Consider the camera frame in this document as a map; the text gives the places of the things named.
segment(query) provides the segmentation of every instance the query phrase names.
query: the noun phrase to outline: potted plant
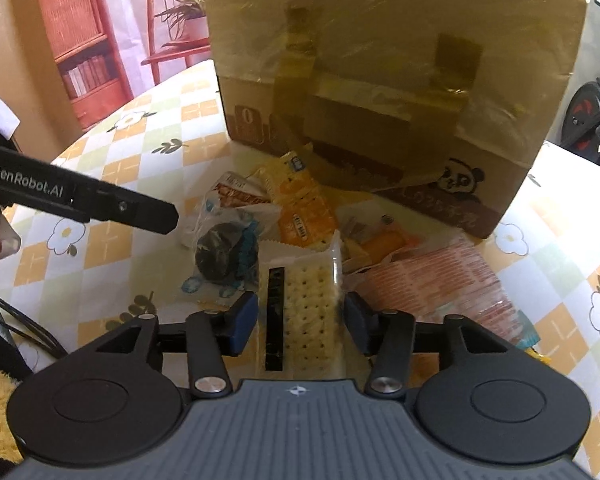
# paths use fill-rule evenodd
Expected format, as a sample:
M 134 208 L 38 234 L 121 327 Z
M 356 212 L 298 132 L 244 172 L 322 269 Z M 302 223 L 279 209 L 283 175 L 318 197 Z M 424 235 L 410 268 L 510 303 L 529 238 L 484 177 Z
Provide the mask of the potted plant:
M 173 7 L 155 17 L 167 22 L 172 40 L 199 41 L 209 37 L 205 0 L 173 0 Z

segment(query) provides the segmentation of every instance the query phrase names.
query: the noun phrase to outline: silver screw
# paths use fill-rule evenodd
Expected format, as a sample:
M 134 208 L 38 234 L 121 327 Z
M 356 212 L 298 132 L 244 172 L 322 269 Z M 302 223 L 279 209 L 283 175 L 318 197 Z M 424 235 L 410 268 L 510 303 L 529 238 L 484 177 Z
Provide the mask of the silver screw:
M 376 377 L 371 381 L 371 389 L 379 394 L 394 394 L 402 388 L 402 383 L 392 377 Z
M 218 394 L 226 388 L 226 381 L 222 377 L 202 377 L 193 385 L 206 394 Z

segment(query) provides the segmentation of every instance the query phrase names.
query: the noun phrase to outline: tablecloth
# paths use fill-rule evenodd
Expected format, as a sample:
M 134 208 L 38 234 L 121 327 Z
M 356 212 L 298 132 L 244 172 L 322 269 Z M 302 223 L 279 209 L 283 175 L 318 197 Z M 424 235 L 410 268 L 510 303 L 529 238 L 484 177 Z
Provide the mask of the tablecloth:
M 266 155 L 230 142 L 213 64 L 181 72 L 135 98 L 70 146 L 55 164 L 173 202 L 180 215 L 225 171 L 248 174 Z M 448 229 L 379 199 L 407 230 Z M 192 255 L 168 235 L 111 222 L 84 225 L 17 206 L 6 211 L 22 249 L 0 263 L 0 296 L 74 350 L 153 305 L 160 322 L 197 307 L 180 291 Z M 541 337 L 539 350 L 589 397 L 593 419 L 576 461 L 600 478 L 600 168 L 549 143 L 478 250 Z M 42 351 L 20 342 L 35 369 Z M 248 352 L 229 361 L 247 370 Z M 182 361 L 167 355 L 177 382 Z

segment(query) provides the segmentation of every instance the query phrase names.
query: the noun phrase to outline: gray ribbed surface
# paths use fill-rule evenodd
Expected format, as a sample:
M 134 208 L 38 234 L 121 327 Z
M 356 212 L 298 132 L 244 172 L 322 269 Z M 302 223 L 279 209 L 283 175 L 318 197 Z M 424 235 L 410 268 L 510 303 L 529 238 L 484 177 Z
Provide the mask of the gray ribbed surface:
M 292 393 L 298 386 L 306 389 L 299 396 Z M 4 478 L 580 480 L 589 476 L 568 460 L 533 469 L 496 469 L 463 461 L 420 435 L 400 404 L 364 397 L 350 381 L 245 381 L 229 398 L 194 404 L 168 441 L 129 462 L 67 470 L 27 460 Z

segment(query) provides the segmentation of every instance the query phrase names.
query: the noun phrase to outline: wall mural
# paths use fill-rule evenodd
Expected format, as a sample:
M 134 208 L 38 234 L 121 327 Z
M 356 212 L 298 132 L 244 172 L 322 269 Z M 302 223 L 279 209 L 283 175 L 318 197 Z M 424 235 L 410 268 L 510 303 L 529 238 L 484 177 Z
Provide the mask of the wall mural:
M 84 130 L 211 57 L 204 0 L 39 0 Z

